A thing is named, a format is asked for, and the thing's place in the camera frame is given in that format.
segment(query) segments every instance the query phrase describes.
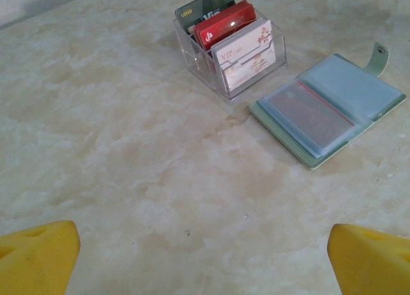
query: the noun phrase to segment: clear acrylic card holder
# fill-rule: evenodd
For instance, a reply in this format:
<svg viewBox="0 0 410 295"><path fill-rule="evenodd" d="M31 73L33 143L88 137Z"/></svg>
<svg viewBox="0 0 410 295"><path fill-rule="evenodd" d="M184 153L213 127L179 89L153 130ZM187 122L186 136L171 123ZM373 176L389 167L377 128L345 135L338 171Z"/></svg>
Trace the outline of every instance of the clear acrylic card holder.
<svg viewBox="0 0 410 295"><path fill-rule="evenodd" d="M255 12L257 19L264 18L268 20L256 9ZM265 49L245 60L243 58L236 60L223 68L218 64L218 61L213 59L211 51L205 51L192 36L183 30L176 19L174 20L174 27L188 70L209 89L228 100L233 100L268 74L287 65L284 34L272 21L270 23L272 26L272 39ZM272 48L274 49L274 61L271 61L271 64L268 64L267 67L262 67L262 70L258 70L261 55L269 53L269 49ZM257 72L250 73L249 69L247 69L249 66L243 66L245 62L250 64L251 67L253 66ZM241 70L237 71L237 74L243 74L243 80L238 85L233 86L227 79L227 72L232 71L236 67L241 68Z"/></svg>

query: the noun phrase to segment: card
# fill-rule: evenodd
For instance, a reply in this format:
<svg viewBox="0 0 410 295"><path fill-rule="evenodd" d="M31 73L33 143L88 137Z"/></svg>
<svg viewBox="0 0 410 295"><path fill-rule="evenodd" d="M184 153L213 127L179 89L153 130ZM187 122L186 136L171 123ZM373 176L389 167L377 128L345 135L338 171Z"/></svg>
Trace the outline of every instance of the card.
<svg viewBox="0 0 410 295"><path fill-rule="evenodd" d="M222 79L232 91L275 63L272 23L260 18L215 44L211 51L222 69Z"/></svg>
<svg viewBox="0 0 410 295"><path fill-rule="evenodd" d="M193 33L198 44L207 51L212 45L255 20L256 14L253 5L243 0L218 15L199 23L195 26Z"/></svg>
<svg viewBox="0 0 410 295"><path fill-rule="evenodd" d="M260 105L314 157L345 141L356 124L301 81L261 99Z"/></svg>
<svg viewBox="0 0 410 295"><path fill-rule="evenodd" d="M182 28L193 34L193 27L217 15L222 10L235 5L234 0L194 0L175 11L175 16Z"/></svg>

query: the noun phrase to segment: yellow pad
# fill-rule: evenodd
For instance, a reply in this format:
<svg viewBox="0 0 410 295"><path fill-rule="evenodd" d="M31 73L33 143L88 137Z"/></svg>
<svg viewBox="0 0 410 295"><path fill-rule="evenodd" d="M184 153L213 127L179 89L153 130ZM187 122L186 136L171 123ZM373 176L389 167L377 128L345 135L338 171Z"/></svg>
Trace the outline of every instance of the yellow pad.
<svg viewBox="0 0 410 295"><path fill-rule="evenodd" d="M410 240L335 225L327 252L343 295L410 294Z"/></svg>
<svg viewBox="0 0 410 295"><path fill-rule="evenodd" d="M79 253L72 221L0 237L0 294L63 295Z"/></svg>

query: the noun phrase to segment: vip card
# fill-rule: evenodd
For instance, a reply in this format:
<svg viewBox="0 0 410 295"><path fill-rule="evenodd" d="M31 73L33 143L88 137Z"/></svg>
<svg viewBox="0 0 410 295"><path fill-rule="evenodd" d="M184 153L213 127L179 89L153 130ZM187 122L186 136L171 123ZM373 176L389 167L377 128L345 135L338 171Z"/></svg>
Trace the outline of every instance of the vip card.
<svg viewBox="0 0 410 295"><path fill-rule="evenodd" d="M192 35L195 25L214 17L232 5L235 5L234 0L194 0L178 8L175 16L182 28Z"/></svg>
<svg viewBox="0 0 410 295"><path fill-rule="evenodd" d="M276 61L272 24L264 18L249 24L211 48L230 91Z"/></svg>

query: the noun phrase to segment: marble countertop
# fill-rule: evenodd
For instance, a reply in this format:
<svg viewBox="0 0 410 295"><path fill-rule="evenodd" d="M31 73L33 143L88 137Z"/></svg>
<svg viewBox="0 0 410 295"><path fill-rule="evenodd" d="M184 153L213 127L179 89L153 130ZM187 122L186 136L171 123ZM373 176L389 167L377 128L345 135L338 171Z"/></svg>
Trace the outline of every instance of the marble countertop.
<svg viewBox="0 0 410 295"><path fill-rule="evenodd" d="M409 101L315 171L247 105L338 52L410 95L410 0L249 0L289 67L228 106L172 29L191 0L75 0L0 32L0 234L71 219L67 294L339 294L335 223L410 237Z"/></svg>

